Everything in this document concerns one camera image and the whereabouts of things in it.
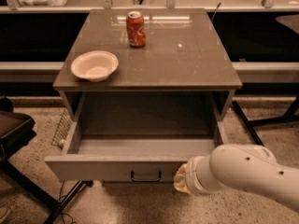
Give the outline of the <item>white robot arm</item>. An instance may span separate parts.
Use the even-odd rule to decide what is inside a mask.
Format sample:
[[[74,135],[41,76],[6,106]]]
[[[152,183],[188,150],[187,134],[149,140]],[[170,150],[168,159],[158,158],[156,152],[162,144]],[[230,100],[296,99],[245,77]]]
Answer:
[[[182,164],[174,188],[191,195],[237,189],[299,212],[299,169],[281,165],[266,147],[221,145]]]

